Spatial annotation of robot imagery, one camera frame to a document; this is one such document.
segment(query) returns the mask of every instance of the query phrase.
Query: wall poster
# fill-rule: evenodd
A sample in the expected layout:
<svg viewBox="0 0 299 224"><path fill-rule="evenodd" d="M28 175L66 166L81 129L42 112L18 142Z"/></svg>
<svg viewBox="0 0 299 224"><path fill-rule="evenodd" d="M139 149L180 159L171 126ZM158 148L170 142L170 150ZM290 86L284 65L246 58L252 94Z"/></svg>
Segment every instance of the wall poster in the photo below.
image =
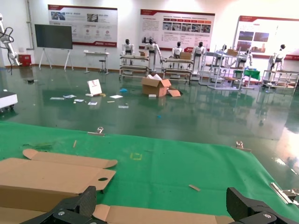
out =
<svg viewBox="0 0 299 224"><path fill-rule="evenodd" d="M298 19L240 16L234 46L246 51L251 47L254 57L269 58L285 44L286 60L299 61Z"/></svg>
<svg viewBox="0 0 299 224"><path fill-rule="evenodd" d="M153 38L161 50L172 50L181 41L185 51L192 51L200 41L210 48L215 14L141 9L139 48Z"/></svg>
<svg viewBox="0 0 299 224"><path fill-rule="evenodd" d="M48 5L50 25L71 26L73 44L117 47L117 8Z"/></svg>

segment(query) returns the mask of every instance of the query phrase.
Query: poster board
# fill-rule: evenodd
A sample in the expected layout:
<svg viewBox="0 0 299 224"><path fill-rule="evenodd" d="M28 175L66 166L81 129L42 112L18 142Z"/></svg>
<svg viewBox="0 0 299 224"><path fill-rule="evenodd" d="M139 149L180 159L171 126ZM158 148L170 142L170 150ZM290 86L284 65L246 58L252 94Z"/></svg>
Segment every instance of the poster board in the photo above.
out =
<svg viewBox="0 0 299 224"><path fill-rule="evenodd" d="M153 38L161 50L181 47L191 52L200 41L210 48L215 14L141 9L139 48Z"/></svg>
<svg viewBox="0 0 299 224"><path fill-rule="evenodd" d="M254 57L269 58L285 44L286 60L299 61L298 19L240 16L234 47L246 51L251 47Z"/></svg>
<svg viewBox="0 0 299 224"><path fill-rule="evenodd" d="M117 47L117 8L48 5L50 25L71 26L73 44Z"/></svg>

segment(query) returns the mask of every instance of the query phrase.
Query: green tabletop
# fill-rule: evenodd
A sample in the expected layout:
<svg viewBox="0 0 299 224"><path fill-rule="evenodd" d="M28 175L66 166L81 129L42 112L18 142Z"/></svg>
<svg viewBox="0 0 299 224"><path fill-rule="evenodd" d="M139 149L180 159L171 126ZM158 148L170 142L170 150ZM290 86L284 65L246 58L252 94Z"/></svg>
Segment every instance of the green tabletop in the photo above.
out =
<svg viewBox="0 0 299 224"><path fill-rule="evenodd" d="M275 181L260 162L239 149L127 135L100 137L9 122L0 122L0 136L1 159L24 158L26 148L117 159L116 175L105 193L98 194L98 203L228 215L226 189L235 187L244 196L262 200L280 215L299 221L298 208L285 205L274 193L269 183Z"/></svg>
<svg viewBox="0 0 299 224"><path fill-rule="evenodd" d="M251 76L252 78L260 80L260 72L259 71L245 70L244 75L245 76Z"/></svg>

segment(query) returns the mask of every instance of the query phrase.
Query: cardboard piece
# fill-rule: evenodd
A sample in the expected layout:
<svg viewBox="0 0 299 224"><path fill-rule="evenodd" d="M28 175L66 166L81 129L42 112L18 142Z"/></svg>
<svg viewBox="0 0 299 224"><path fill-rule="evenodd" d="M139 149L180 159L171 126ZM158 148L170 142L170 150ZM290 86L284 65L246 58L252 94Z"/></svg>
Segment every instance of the cardboard piece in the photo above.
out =
<svg viewBox="0 0 299 224"><path fill-rule="evenodd" d="M150 78L142 78L142 93L146 95L155 94L157 97L163 97L167 93L167 87L171 86L168 79L156 80Z"/></svg>
<svg viewBox="0 0 299 224"><path fill-rule="evenodd" d="M117 160L104 160L100 158L91 158L78 155L38 152L35 149L30 148L23 150L23 155L30 160L96 168L109 168L114 167L117 164Z"/></svg>
<svg viewBox="0 0 299 224"><path fill-rule="evenodd" d="M190 52L181 52L179 54L179 59L182 59L182 60L191 60L191 53Z"/></svg>
<svg viewBox="0 0 299 224"><path fill-rule="evenodd" d="M230 217L98 204L93 216L109 224L228 224Z"/></svg>
<svg viewBox="0 0 299 224"><path fill-rule="evenodd" d="M115 171L9 158L0 161L0 207L50 211L88 186L103 190Z"/></svg>

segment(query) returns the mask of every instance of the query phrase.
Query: workbench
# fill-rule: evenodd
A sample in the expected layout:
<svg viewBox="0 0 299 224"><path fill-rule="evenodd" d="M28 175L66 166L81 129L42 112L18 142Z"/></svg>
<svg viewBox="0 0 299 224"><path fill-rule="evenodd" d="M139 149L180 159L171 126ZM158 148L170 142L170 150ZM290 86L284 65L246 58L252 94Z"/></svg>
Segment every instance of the workbench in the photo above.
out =
<svg viewBox="0 0 299 224"><path fill-rule="evenodd" d="M220 216L228 215L227 187L235 187L299 221L298 208L283 203L269 186L274 179L253 154L240 149L127 135L101 137L10 122L0 122L0 136L1 159L23 158L24 149L34 148L118 160L116 175L104 194L98 193L97 203Z"/></svg>

